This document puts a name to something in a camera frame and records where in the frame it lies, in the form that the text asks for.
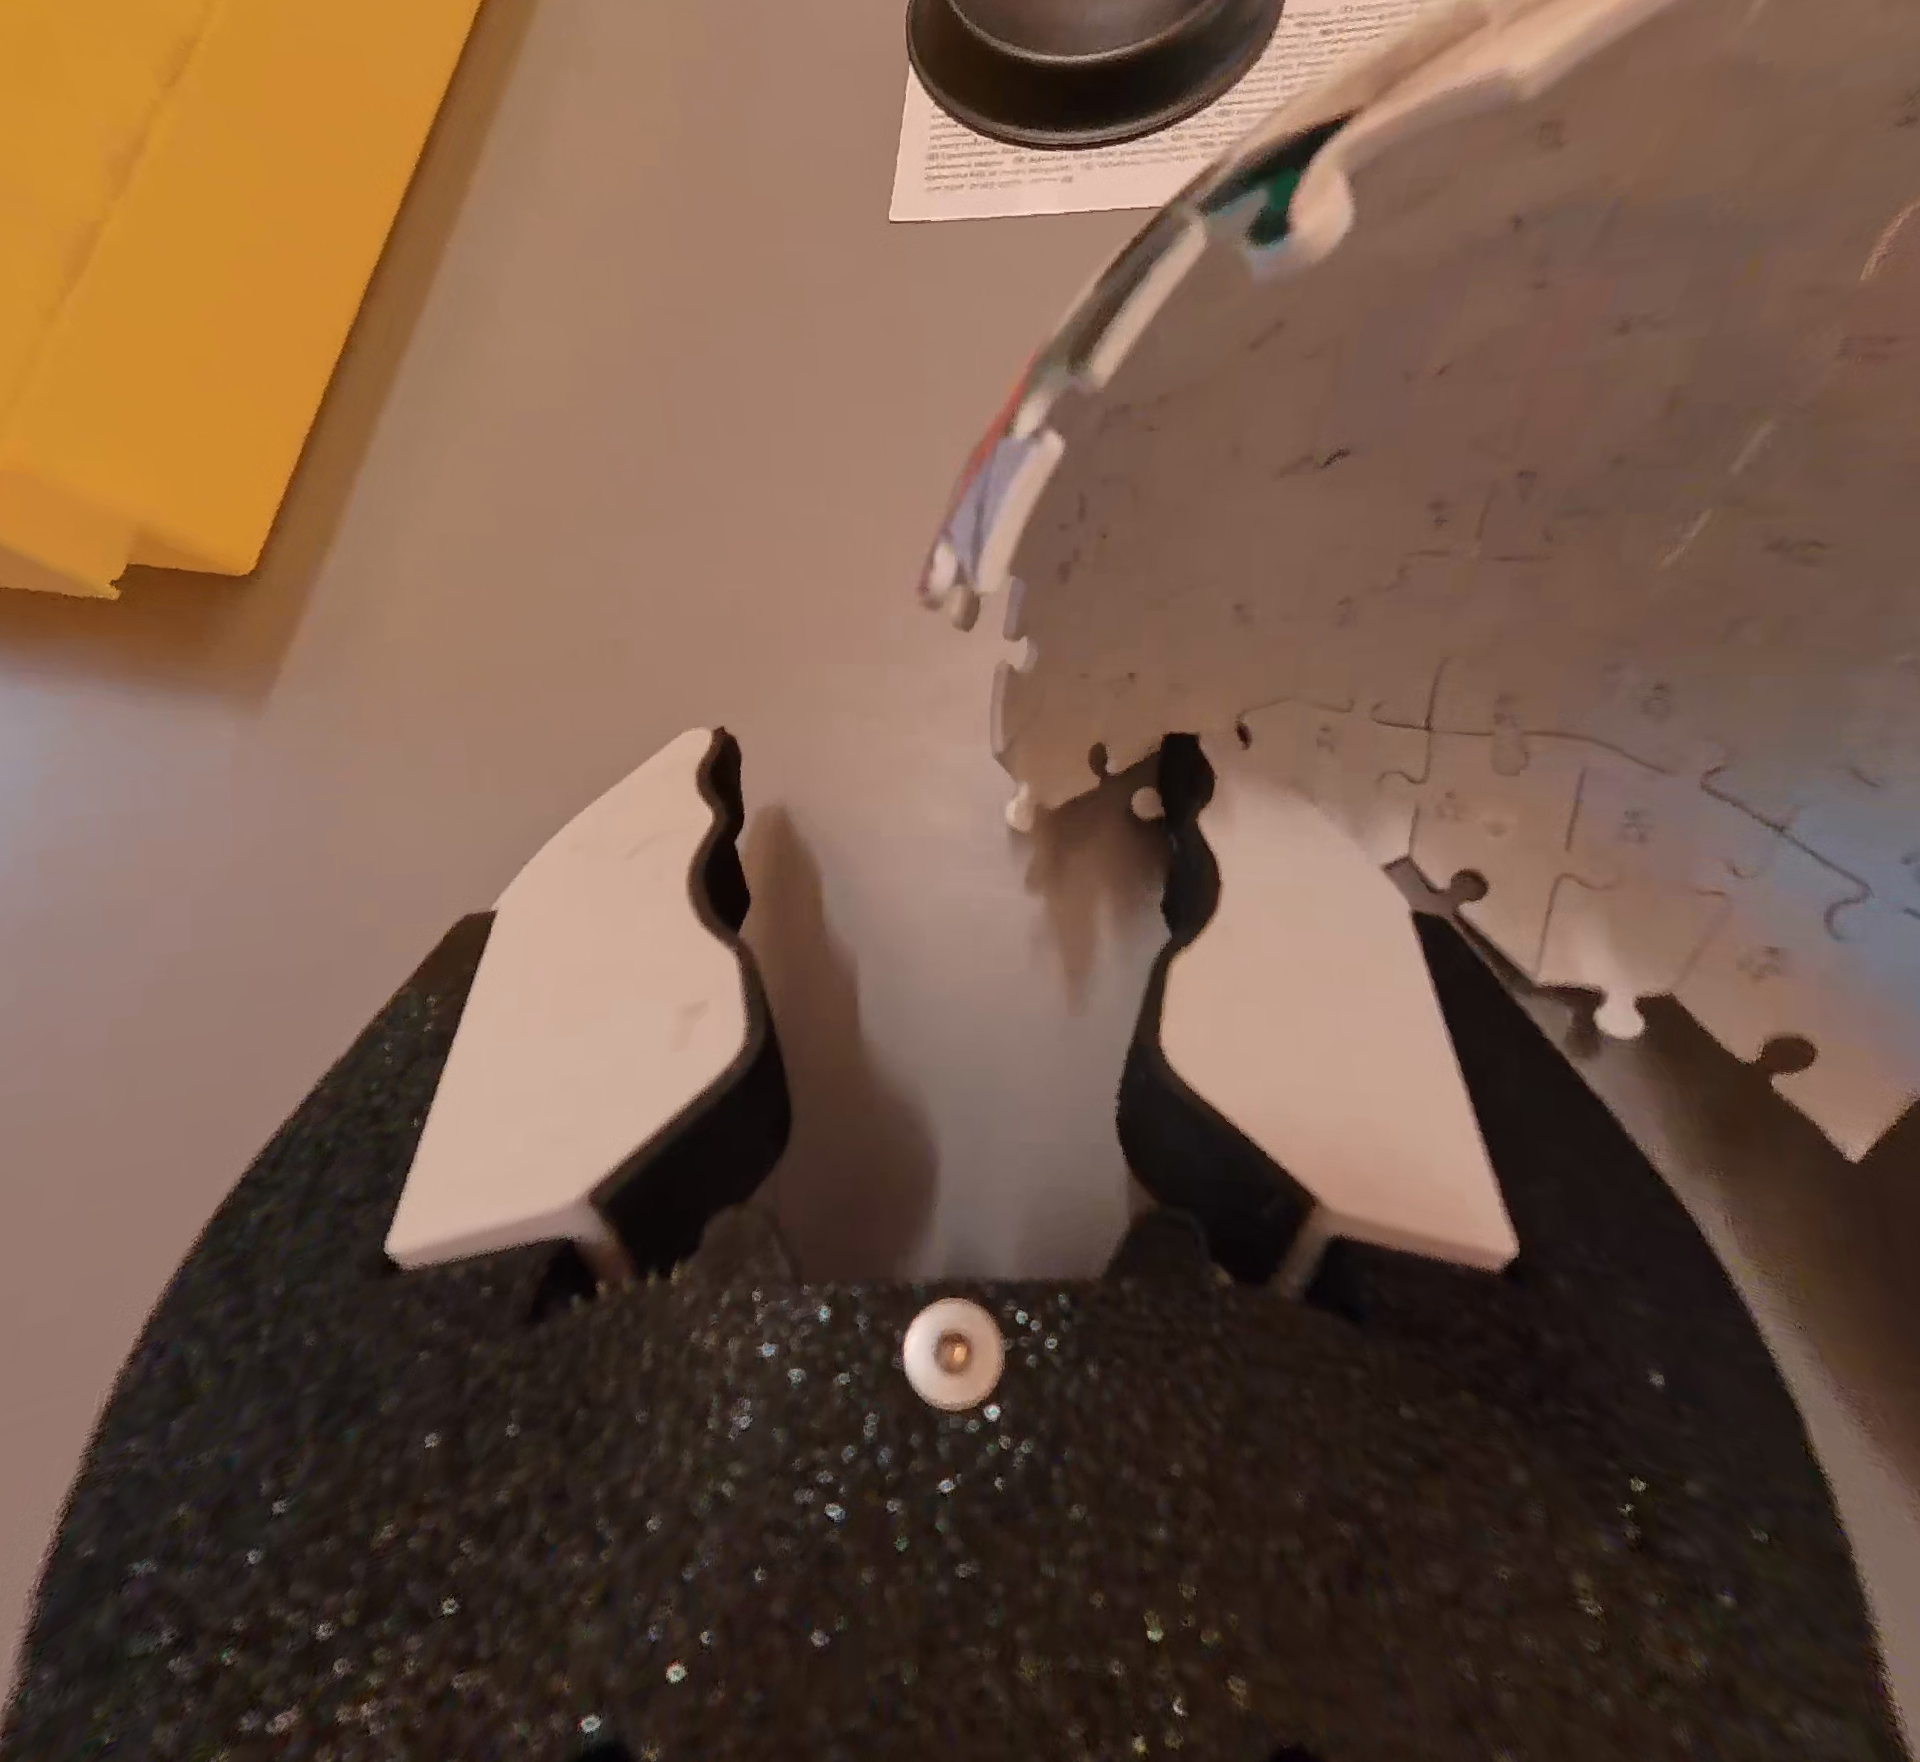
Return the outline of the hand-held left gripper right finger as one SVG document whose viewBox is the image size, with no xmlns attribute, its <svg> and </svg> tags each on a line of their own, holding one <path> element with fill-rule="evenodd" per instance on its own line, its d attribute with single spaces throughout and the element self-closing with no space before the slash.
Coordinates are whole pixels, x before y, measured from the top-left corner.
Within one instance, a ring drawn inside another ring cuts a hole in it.
<svg viewBox="0 0 1920 1762">
<path fill-rule="evenodd" d="M 1394 881 L 1238 741 L 1168 734 L 1152 794 L 1165 942 L 1117 1089 L 1147 1199 L 1284 1295 L 1338 1242 L 1505 1271 L 1521 1238 Z"/>
</svg>

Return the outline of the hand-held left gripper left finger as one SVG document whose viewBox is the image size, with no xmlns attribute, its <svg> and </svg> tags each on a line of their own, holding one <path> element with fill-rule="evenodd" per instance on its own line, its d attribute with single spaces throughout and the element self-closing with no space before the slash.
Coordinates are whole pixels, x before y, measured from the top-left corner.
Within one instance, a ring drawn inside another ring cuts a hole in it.
<svg viewBox="0 0 1920 1762">
<path fill-rule="evenodd" d="M 744 939 L 740 745 L 690 728 L 565 822 L 498 897 L 407 1172 L 407 1271 L 568 1245 L 665 1276 L 748 1206 L 791 1134 Z"/>
</svg>

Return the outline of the partly built puzzle ball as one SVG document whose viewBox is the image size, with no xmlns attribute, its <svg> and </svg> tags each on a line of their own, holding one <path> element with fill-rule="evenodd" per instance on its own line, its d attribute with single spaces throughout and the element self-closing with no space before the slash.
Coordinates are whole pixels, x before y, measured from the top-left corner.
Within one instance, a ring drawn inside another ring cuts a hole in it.
<svg viewBox="0 0 1920 1762">
<path fill-rule="evenodd" d="M 1428 11 L 1108 264 L 921 595 L 1007 595 L 1017 835 L 1267 757 L 1612 1035 L 1810 1047 L 1864 1161 L 1917 1107 L 1917 0 Z"/>
</svg>

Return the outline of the yellow plastic tote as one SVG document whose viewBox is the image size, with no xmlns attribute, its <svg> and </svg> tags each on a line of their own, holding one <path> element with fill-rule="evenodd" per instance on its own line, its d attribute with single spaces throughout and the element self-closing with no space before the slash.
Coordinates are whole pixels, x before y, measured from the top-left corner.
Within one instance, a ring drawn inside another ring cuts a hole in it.
<svg viewBox="0 0 1920 1762">
<path fill-rule="evenodd" d="M 4 590 L 252 574 L 484 0 L 4 0 Z"/>
</svg>

